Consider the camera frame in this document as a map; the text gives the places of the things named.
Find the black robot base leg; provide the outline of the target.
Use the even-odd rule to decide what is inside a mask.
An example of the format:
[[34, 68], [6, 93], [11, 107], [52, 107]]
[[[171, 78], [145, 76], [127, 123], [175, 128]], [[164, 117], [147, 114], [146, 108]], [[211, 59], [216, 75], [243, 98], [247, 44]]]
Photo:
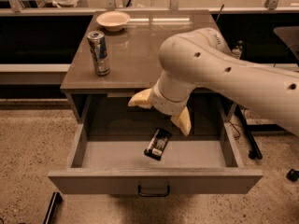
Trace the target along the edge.
[[235, 108], [235, 115], [239, 118], [241, 125], [244, 129], [244, 133], [245, 133], [246, 137], [248, 138], [249, 143], [251, 145], [251, 151], [249, 152], [249, 158], [252, 160], [254, 160], [254, 159], [261, 160], [263, 158], [263, 155], [262, 155], [261, 150], [259, 149], [250, 129], [249, 129], [249, 125], [247, 124], [247, 121], [244, 118], [239, 105]]

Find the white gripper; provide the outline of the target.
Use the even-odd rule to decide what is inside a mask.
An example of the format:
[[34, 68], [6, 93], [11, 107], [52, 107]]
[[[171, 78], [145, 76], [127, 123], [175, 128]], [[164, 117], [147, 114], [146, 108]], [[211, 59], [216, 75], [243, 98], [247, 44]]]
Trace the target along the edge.
[[166, 72], [151, 89], [145, 89], [132, 96], [128, 105], [150, 109], [154, 106], [163, 114], [172, 116], [171, 121], [188, 136], [192, 127], [188, 107], [186, 107], [193, 84], [178, 81]]

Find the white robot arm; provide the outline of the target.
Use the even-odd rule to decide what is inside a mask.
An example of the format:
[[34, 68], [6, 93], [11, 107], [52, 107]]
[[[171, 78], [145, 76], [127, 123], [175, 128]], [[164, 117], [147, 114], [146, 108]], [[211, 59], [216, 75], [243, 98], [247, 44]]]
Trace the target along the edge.
[[195, 88], [204, 87], [299, 134], [297, 73], [226, 55], [222, 35], [212, 28], [167, 38], [158, 56], [160, 78], [152, 88], [136, 93], [129, 106], [155, 107], [187, 135], [188, 99]]

